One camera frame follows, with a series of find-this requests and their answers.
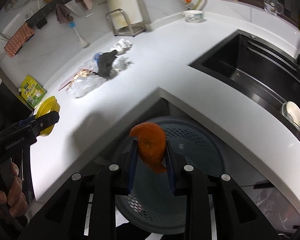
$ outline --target electrical outlet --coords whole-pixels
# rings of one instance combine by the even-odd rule
[[[8,0],[4,5],[4,10],[6,12],[10,11],[10,9],[18,2],[18,0]]]

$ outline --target cutting board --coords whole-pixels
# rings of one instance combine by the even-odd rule
[[[122,9],[128,15],[130,24],[142,22],[142,15],[137,0],[107,0],[109,11]],[[120,12],[111,14],[115,29],[126,27],[126,21]]]

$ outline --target black sink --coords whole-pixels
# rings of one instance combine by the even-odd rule
[[[287,101],[295,102],[300,108],[300,67],[279,48],[249,33],[236,31],[190,66],[244,93],[300,138],[297,129],[279,113]]]

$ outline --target food scrap in sink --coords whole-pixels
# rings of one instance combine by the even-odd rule
[[[138,138],[138,153],[143,163],[155,173],[166,172],[162,161],[166,149],[166,134],[156,123],[144,122],[130,131],[130,136]]]

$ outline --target human hand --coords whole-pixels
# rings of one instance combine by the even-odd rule
[[[19,217],[26,214],[28,211],[28,204],[26,202],[26,196],[22,193],[21,179],[17,177],[19,174],[19,169],[14,163],[11,163],[11,172],[13,175],[13,182],[11,184],[8,197],[3,191],[0,190],[0,205],[8,202],[8,205],[10,206],[10,214],[13,217]],[[0,218],[6,218],[1,210]]]

